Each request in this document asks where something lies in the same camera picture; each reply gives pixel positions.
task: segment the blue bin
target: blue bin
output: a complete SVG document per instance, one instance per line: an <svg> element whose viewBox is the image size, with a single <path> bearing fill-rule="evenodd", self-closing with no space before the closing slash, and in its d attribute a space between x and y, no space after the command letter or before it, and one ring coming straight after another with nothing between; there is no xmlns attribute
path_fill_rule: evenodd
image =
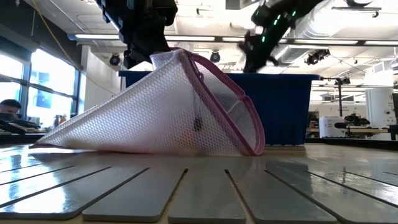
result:
<svg viewBox="0 0 398 224"><path fill-rule="evenodd" d="M149 72L119 72L130 86ZM305 142L312 80L319 75L227 75L250 97L261 118L267 145L300 145Z"/></svg>

